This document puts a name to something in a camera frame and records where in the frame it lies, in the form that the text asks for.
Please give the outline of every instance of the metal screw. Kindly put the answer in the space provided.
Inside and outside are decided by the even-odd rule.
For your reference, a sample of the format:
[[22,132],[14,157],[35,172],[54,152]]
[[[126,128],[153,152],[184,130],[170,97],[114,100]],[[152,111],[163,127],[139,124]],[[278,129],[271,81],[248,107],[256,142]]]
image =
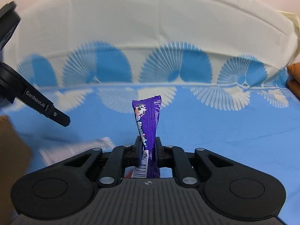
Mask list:
[[100,178],[100,183],[104,184],[104,185],[111,185],[115,180],[112,177],[103,177]]
[[194,185],[195,183],[197,183],[197,179],[193,177],[186,177],[182,180],[182,182],[186,185]]

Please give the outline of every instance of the purple candy bar wrapper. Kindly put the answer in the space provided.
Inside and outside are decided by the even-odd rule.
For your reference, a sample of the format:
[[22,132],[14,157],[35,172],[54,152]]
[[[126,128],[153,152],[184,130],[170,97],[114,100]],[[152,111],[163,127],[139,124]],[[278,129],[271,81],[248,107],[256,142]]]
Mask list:
[[161,96],[155,96],[140,101],[132,101],[136,125],[142,138],[143,153],[141,164],[135,167],[132,178],[159,178],[155,150],[156,127],[161,108]]

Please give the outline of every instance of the blue fan pattern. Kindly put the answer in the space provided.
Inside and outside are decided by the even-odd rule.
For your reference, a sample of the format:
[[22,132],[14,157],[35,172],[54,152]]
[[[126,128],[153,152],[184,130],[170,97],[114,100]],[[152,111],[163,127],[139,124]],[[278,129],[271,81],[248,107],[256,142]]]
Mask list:
[[281,68],[271,78],[265,81],[264,87],[285,88],[288,77],[287,70],[285,68]]
[[[27,56],[17,70],[33,85],[58,86],[52,65],[41,55]],[[278,108],[288,107],[289,99],[300,103],[286,89],[288,74],[285,68],[267,79],[264,64],[251,55],[228,59],[220,70],[217,85],[208,86],[212,83],[210,59],[205,52],[187,42],[172,42],[152,51],[139,77],[141,83],[165,83],[177,79],[200,83],[185,88],[201,102],[220,110],[239,111],[245,108],[250,103],[251,92],[256,92]],[[64,86],[107,82],[132,82],[130,64],[121,50],[109,43],[94,41],[69,54],[63,69]],[[161,87],[161,94],[166,91],[166,99],[168,90]],[[106,107],[121,113],[131,113],[131,101],[139,97],[139,91],[129,87],[99,89],[97,94]]]
[[102,103],[119,113],[132,113],[132,100],[137,99],[137,90],[127,87],[118,89],[98,89]]
[[139,81],[172,82],[178,76],[185,82],[211,83],[212,66],[207,54],[187,42],[164,45],[146,59]]
[[267,71],[262,62],[250,55],[230,58],[223,65],[217,84],[238,84],[245,88],[260,87],[267,78]]
[[132,82],[126,56],[106,42],[90,42],[72,52],[62,77],[65,86],[94,82]]
[[58,86],[52,65],[41,55],[34,54],[24,58],[18,65],[17,71],[32,85]]

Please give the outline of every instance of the textured grip pad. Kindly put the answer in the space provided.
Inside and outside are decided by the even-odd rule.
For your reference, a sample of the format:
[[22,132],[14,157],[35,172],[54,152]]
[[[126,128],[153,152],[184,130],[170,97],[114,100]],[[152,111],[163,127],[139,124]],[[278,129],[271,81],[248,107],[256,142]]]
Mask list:
[[183,188],[173,178],[124,178],[112,188],[102,188],[94,200],[72,216],[52,221],[20,215],[12,225],[279,225],[278,218],[237,221],[218,214],[203,200],[198,190]]

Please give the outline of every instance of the fabric surface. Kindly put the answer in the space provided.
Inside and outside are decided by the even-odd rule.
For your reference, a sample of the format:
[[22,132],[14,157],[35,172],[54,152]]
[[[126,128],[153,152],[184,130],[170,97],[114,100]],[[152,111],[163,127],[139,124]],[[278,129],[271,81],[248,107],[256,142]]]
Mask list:
[[45,166],[43,146],[133,144],[132,100],[161,95],[163,145],[204,147],[275,176],[287,192],[280,218],[299,225],[291,20],[255,0],[42,0],[20,15],[4,62],[71,119],[64,128],[18,100],[2,109],[33,149],[29,172]]
[[286,18],[288,18],[294,24],[295,33],[298,37],[297,49],[289,62],[289,65],[291,65],[292,63],[298,62],[299,61],[298,58],[300,57],[300,20],[299,20],[298,16],[294,13],[288,13],[288,12],[283,12],[283,11],[280,11],[280,12],[282,15],[284,15]]

